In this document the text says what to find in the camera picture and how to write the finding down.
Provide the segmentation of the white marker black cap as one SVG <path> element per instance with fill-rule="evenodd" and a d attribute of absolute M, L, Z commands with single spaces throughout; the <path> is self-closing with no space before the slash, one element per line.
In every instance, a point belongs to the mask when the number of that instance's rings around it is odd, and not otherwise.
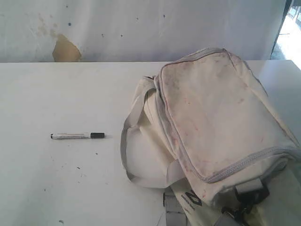
<path fill-rule="evenodd" d="M 51 139 L 101 139 L 105 138 L 103 132 L 89 132 L 89 133 L 52 133 Z"/>

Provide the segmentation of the dark window frame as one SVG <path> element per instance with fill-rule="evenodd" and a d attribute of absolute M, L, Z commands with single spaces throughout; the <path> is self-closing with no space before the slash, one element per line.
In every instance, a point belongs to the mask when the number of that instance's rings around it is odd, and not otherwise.
<path fill-rule="evenodd" d="M 270 59 L 298 62 L 301 60 L 301 2 L 289 0 L 287 3 Z"/>

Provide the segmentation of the white canvas zipper bag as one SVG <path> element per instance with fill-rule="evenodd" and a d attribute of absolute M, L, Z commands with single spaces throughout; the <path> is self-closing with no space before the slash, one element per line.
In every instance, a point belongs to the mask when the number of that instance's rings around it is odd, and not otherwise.
<path fill-rule="evenodd" d="M 133 128 L 163 175 L 127 177 L 165 189 L 167 225 L 300 225 L 301 144 L 238 56 L 207 48 L 141 79 L 121 133 L 125 169 Z"/>

